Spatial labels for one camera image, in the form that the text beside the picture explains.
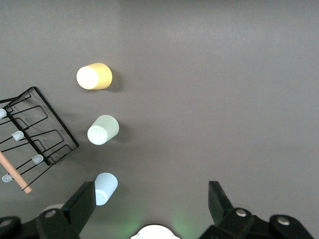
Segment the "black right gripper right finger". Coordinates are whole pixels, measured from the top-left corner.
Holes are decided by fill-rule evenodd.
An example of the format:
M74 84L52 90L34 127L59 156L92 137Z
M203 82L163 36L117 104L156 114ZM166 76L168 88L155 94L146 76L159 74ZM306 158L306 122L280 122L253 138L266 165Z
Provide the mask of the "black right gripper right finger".
M214 224L199 239L268 239L267 223L233 207L217 181L208 184L208 207Z

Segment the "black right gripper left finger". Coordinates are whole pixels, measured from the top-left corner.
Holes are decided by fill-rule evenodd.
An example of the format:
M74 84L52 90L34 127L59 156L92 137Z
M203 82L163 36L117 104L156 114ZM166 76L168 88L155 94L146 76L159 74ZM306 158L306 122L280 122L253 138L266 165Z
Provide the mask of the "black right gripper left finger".
M80 239L95 208L95 184L85 182L60 209L48 209L36 218L39 238Z

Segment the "black wire cup holder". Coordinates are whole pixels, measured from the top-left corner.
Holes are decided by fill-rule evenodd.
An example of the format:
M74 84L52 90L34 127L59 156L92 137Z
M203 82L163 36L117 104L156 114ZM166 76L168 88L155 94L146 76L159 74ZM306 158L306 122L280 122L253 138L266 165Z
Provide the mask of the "black wire cup holder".
M6 170L3 182L16 181L28 194L32 183L78 147L38 87L0 100L0 165Z

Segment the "yellow plastic cup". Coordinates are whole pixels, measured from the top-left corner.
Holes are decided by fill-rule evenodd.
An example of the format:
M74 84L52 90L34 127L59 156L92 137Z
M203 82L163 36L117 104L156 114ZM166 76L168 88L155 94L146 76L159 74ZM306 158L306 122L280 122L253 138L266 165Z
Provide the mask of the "yellow plastic cup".
M113 75L107 65L94 63L81 67L76 74L76 79L83 89L103 90L111 85Z

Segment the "light blue plastic cup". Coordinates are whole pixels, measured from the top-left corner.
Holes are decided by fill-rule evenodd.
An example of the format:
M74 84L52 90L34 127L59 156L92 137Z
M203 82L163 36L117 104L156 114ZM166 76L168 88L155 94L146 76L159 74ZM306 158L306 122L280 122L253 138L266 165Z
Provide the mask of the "light blue plastic cup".
M108 202L118 186L117 178L111 173L101 173L95 179L96 205L102 206Z

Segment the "pale green plastic cup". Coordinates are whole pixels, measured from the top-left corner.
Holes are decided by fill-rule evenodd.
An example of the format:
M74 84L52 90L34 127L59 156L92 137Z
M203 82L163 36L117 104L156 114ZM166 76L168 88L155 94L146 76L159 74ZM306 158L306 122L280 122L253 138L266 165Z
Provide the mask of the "pale green plastic cup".
M87 131L89 141L95 145L102 145L119 132L118 121L110 115L99 116Z

